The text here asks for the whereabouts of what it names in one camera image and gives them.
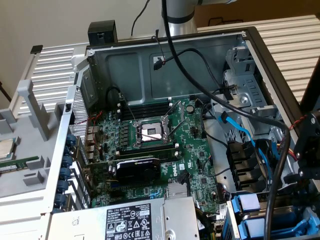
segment sticker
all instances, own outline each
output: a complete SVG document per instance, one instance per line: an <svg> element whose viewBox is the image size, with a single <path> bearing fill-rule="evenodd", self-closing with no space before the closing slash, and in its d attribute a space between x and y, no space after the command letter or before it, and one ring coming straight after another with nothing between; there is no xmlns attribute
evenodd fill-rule
<svg viewBox="0 0 320 240"><path fill-rule="evenodd" d="M205 226L200 222L199 219L196 219L197 223L198 223L198 229L199 231L202 230L202 229L205 229Z"/></svg>
<svg viewBox="0 0 320 240"><path fill-rule="evenodd" d="M11 165L11 166L3 166L0 167L0 173L7 172L7 171L12 171L16 170L18 167L16 165Z"/></svg>
<svg viewBox="0 0 320 240"><path fill-rule="evenodd" d="M154 56L153 57L153 64L155 64L156 62L158 62L159 60L164 60L164 56Z"/></svg>
<svg viewBox="0 0 320 240"><path fill-rule="evenodd" d="M225 219L225 216L227 214L227 204L225 203L220 204L219 213L220 213L220 219Z"/></svg>
<svg viewBox="0 0 320 240"><path fill-rule="evenodd" d="M185 170L185 165L183 163L179 164L180 171Z"/></svg>
<svg viewBox="0 0 320 240"><path fill-rule="evenodd" d="M151 240L151 205L108 209L105 240Z"/></svg>

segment power supply label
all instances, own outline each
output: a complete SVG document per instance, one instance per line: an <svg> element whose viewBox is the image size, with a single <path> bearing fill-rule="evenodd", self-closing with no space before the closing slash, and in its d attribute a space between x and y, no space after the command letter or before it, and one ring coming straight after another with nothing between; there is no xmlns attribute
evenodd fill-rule
<svg viewBox="0 0 320 240"><path fill-rule="evenodd" d="M105 240L152 240L151 205L107 210Z"/></svg>

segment black box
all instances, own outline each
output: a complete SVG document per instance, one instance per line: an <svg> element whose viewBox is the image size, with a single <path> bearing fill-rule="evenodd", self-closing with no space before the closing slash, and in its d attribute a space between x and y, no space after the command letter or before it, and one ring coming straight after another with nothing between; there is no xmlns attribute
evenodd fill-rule
<svg viewBox="0 0 320 240"><path fill-rule="evenodd" d="M118 38L115 20L90 23L88 38L90 46L117 43Z"/></svg>

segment white wall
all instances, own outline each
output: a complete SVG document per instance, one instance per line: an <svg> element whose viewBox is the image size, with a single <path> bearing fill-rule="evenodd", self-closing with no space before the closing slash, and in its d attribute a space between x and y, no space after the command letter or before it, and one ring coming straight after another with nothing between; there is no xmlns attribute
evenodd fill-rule
<svg viewBox="0 0 320 240"><path fill-rule="evenodd" d="M146 0L0 0L0 81L13 96L30 50L88 42L89 24L115 20L119 39L128 38ZM161 21L161 1L151 0L134 35L153 33ZM0 93L0 109L9 102Z"/></svg>

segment screw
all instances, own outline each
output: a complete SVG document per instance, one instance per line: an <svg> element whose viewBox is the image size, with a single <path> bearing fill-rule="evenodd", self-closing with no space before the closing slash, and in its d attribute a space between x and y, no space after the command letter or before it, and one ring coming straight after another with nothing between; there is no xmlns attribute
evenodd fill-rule
<svg viewBox="0 0 320 240"><path fill-rule="evenodd" d="M248 102L248 99L246 97L242 96L242 97L240 97L240 102L242 104L246 104Z"/></svg>

